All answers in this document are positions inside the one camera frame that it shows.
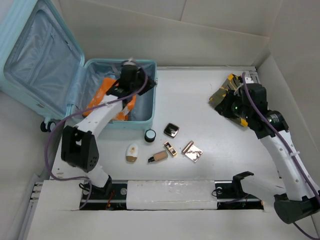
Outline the yellow camouflage garment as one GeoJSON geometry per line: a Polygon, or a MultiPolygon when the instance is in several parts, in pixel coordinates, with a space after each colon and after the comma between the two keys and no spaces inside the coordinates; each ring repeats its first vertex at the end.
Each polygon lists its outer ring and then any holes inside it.
{"type": "Polygon", "coordinates": [[[222,84],[222,86],[209,98],[208,103],[219,115],[231,120],[235,124],[238,124],[242,127],[248,127],[248,123],[243,118],[235,116],[233,113],[227,111],[226,116],[223,115],[224,106],[221,106],[221,103],[224,101],[227,93],[230,91],[233,93],[242,84],[242,82],[243,80],[241,76],[237,76],[231,73],[222,84]]]}

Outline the black square compact case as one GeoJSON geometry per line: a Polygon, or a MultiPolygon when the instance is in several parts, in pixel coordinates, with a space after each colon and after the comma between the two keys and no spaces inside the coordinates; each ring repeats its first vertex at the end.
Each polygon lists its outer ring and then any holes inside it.
{"type": "Polygon", "coordinates": [[[170,138],[175,138],[180,130],[180,127],[173,124],[168,123],[167,126],[164,128],[163,133],[170,138]]]}

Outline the patterned eyeshadow palette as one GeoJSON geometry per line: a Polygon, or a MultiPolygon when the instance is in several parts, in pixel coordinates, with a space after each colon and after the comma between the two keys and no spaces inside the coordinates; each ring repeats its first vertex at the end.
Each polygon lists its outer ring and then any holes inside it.
{"type": "Polygon", "coordinates": [[[200,150],[198,147],[195,145],[190,146],[184,153],[187,158],[192,160],[194,163],[196,163],[201,155],[203,154],[203,151],[200,150]]]}

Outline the rose gold lipstick tube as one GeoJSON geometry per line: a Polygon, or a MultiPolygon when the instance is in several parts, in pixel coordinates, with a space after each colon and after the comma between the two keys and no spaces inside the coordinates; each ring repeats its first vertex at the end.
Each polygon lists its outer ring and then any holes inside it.
{"type": "Polygon", "coordinates": [[[189,151],[190,147],[193,146],[193,144],[194,144],[194,142],[191,140],[191,141],[183,148],[183,150],[181,151],[181,153],[185,155],[185,154],[189,151]]]}

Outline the white egg-shaped cosmetic case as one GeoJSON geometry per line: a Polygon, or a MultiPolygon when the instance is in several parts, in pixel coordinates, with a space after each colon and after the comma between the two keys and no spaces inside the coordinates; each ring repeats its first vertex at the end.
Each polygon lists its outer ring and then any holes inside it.
{"type": "Polygon", "coordinates": [[[128,146],[125,154],[125,159],[129,163],[134,163],[139,156],[139,147],[136,143],[132,143],[128,146]]]}

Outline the black gold lipstick box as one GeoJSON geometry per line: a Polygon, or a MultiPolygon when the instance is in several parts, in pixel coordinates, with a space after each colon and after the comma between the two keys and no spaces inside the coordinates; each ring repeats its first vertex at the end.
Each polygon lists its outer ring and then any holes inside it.
{"type": "Polygon", "coordinates": [[[177,151],[174,149],[174,147],[168,141],[165,142],[163,145],[172,157],[177,155],[177,151]]]}

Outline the beige foundation bottle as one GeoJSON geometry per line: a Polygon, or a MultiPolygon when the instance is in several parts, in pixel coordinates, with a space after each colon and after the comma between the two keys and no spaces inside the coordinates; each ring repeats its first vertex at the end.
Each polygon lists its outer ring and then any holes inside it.
{"type": "Polygon", "coordinates": [[[163,150],[153,154],[153,156],[148,159],[148,163],[159,162],[162,160],[166,160],[167,158],[168,158],[168,153],[166,150],[163,150]]]}

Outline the light blue hard suitcase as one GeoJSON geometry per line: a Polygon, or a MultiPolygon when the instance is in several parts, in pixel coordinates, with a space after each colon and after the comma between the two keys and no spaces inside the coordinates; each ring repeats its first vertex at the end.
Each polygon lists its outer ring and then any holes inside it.
{"type": "Polygon", "coordinates": [[[86,60],[49,0],[15,0],[0,25],[0,89],[41,115],[43,132],[84,110],[105,78],[120,77],[125,63],[86,60]]]}

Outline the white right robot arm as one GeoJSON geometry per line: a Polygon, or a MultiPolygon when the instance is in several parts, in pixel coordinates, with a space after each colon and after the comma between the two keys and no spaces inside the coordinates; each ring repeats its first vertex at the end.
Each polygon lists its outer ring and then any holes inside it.
{"type": "Polygon", "coordinates": [[[268,151],[284,183],[281,188],[245,171],[233,176],[232,194],[238,198],[253,195],[272,205],[286,224],[318,213],[320,187],[304,167],[283,115],[269,109],[266,89],[258,83],[246,83],[236,89],[221,87],[210,100],[221,116],[247,122],[268,151]]]}

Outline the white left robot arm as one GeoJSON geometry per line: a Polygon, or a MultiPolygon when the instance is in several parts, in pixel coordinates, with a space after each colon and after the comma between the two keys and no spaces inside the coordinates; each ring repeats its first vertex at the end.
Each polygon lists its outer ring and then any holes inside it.
{"type": "Polygon", "coordinates": [[[112,191],[112,178],[99,164],[97,137],[110,121],[127,121],[138,96],[155,87],[155,81],[137,62],[129,58],[121,65],[116,78],[105,77],[96,91],[82,121],[66,126],[62,133],[61,159],[81,169],[87,183],[81,188],[107,198],[112,191]]]}

